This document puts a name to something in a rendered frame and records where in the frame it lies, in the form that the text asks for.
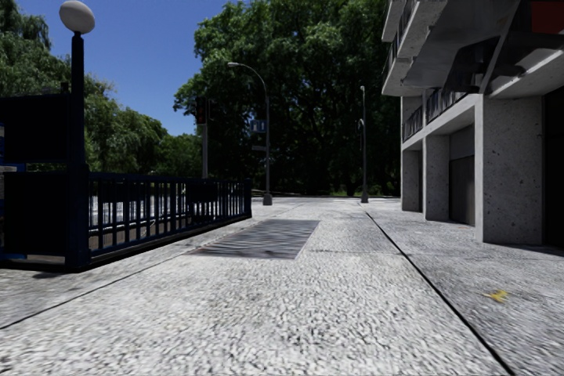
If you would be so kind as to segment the grey street lamp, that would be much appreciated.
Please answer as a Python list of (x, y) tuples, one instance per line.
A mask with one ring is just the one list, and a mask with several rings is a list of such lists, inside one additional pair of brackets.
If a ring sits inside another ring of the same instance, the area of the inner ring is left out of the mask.
[(238, 62), (228, 62), (227, 67), (245, 67), (251, 70), (254, 74), (257, 75), (259, 80), (262, 83), (264, 89), (264, 96), (265, 96), (265, 104), (266, 104), (266, 145), (265, 145), (265, 152), (266, 152), (266, 191), (263, 195), (263, 205), (264, 206), (272, 206), (273, 205), (273, 197), (270, 192), (270, 137), (269, 137), (269, 130), (270, 130), (270, 123), (269, 123), (269, 95), (267, 93), (266, 83), (264, 82), (261, 75), (256, 71), (253, 67), (250, 67), (244, 63)]
[(360, 119), (360, 129), (362, 131), (362, 193), (360, 196), (360, 202), (362, 204), (367, 204), (369, 202), (368, 188), (367, 188), (367, 129), (366, 129), (366, 103), (365, 103), (365, 86), (360, 86), (360, 91), (362, 92), (362, 117)]

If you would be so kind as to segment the traffic light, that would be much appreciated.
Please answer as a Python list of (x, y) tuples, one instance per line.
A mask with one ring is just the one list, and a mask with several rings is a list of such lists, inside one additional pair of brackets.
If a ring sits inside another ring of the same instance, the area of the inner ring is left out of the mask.
[(195, 106), (195, 119), (197, 125), (202, 127), (202, 178), (208, 177), (208, 99), (197, 96)]

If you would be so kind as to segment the trees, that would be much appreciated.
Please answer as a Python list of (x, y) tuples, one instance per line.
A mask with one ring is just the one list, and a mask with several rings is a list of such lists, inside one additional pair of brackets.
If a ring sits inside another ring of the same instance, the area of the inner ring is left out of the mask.
[(188, 136), (180, 158), (201, 175), (201, 128), (191, 107), (210, 104), (208, 174), (276, 192), (353, 195), (362, 186), (365, 86), (367, 186), (400, 192), (400, 104), (382, 96), (381, 41), (388, 0), (83, 0), (86, 74), (121, 107)]

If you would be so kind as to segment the dark stairway railing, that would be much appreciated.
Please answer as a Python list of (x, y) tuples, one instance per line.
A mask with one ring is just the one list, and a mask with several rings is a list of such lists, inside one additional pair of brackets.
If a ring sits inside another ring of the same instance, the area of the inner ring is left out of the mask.
[(120, 252), (251, 215), (251, 181), (197, 178), (180, 158), (188, 136), (121, 107), (85, 73), (92, 11), (67, 0), (71, 53), (50, 52), (45, 20), (0, 0), (0, 123), (6, 172), (4, 249), (84, 269)]

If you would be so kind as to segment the pale concrete building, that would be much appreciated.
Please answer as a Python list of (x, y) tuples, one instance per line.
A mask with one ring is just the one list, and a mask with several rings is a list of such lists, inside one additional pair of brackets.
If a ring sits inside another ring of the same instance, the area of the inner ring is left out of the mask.
[(564, 0), (390, 0), (401, 205), (564, 249)]

